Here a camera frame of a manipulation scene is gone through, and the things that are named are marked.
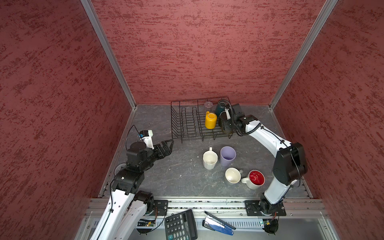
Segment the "clear glass cup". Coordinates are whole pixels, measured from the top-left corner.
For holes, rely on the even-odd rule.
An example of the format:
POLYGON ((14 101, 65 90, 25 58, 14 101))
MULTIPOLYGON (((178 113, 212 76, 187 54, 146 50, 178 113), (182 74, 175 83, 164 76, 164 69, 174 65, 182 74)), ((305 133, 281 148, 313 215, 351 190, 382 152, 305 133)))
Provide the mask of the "clear glass cup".
POLYGON ((213 108, 213 103, 212 102, 210 102, 210 101, 206 101, 205 103, 204 103, 204 108, 205 108, 205 111, 206 112, 211 112, 212 111, 212 108, 213 108))

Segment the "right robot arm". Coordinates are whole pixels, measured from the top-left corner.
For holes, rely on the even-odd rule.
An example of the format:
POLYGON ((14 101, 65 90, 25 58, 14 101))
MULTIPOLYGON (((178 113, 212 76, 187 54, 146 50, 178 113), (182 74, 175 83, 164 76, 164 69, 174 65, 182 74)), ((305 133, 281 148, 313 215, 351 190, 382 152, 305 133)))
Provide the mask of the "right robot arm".
POLYGON ((275 157, 273 180, 262 193, 259 209, 265 216, 274 214, 281 206, 283 198, 295 183, 300 183, 308 172, 304 147, 291 143, 269 130, 256 117, 245 115, 239 104, 227 103, 229 126, 239 136, 250 136, 261 143, 275 157))

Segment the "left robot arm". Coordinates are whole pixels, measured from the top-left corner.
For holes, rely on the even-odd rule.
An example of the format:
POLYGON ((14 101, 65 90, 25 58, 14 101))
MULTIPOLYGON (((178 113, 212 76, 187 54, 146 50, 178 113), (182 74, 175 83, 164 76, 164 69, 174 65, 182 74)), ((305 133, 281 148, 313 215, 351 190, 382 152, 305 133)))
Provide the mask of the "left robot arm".
POLYGON ((171 155, 174 140, 152 145, 152 139, 132 143, 127 149, 127 166, 110 184, 110 198, 91 240, 127 240, 139 220, 150 213, 154 205, 152 193, 140 191, 145 171, 157 160, 171 155))

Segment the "yellow mug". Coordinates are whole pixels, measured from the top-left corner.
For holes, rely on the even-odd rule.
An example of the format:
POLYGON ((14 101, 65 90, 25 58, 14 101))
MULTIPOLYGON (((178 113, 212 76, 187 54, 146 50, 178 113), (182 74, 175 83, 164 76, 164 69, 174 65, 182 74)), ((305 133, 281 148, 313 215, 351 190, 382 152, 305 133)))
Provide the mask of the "yellow mug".
POLYGON ((209 130, 212 130, 216 127, 217 124, 217 115, 209 111, 206 112, 205 118, 205 127, 209 130))

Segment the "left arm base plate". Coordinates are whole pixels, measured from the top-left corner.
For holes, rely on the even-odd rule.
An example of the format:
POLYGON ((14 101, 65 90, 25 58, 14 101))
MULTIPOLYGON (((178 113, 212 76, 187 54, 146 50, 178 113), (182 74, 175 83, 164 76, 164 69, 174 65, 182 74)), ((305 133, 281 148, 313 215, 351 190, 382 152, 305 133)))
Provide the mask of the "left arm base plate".
POLYGON ((150 216, 166 216, 168 211, 168 200, 154 200, 154 209, 150 216))

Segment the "dark green ceramic mug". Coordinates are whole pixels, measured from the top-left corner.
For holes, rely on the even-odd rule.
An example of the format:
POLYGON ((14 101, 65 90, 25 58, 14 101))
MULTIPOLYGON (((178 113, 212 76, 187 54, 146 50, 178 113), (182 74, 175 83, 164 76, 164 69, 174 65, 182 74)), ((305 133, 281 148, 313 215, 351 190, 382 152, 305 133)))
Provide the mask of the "dark green ceramic mug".
POLYGON ((220 100, 216 106, 215 114, 219 118, 220 114, 225 111, 226 107, 228 105, 227 100, 220 100))

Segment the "olive green glass cup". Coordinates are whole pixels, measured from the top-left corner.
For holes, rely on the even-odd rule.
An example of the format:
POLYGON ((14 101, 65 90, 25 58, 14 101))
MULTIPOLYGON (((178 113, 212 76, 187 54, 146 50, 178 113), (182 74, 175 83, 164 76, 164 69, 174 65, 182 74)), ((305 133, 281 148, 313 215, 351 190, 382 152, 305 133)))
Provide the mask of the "olive green glass cup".
POLYGON ((222 133, 224 134, 232 134, 233 129, 231 128, 231 123, 230 120, 227 118, 227 113, 226 112, 221 112, 219 116, 219 126, 222 130, 222 133))

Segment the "white ceramic mug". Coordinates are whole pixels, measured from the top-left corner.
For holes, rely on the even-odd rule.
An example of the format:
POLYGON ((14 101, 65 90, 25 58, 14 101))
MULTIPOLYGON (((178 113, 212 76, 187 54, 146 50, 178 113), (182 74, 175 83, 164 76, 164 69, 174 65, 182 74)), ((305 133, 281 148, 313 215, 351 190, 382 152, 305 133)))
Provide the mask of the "white ceramic mug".
POLYGON ((203 165, 207 170, 212 170, 218 162, 218 155, 210 147, 208 151, 203 154, 203 165))

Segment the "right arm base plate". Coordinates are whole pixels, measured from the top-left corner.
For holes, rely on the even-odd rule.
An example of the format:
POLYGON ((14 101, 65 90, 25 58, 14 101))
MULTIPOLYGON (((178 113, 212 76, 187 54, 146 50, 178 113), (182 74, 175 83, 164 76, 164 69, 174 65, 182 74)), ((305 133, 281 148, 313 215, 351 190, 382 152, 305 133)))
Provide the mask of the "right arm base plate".
POLYGON ((287 215, 283 202, 270 204, 267 200, 245 201, 247 216, 257 217, 285 217, 287 215))

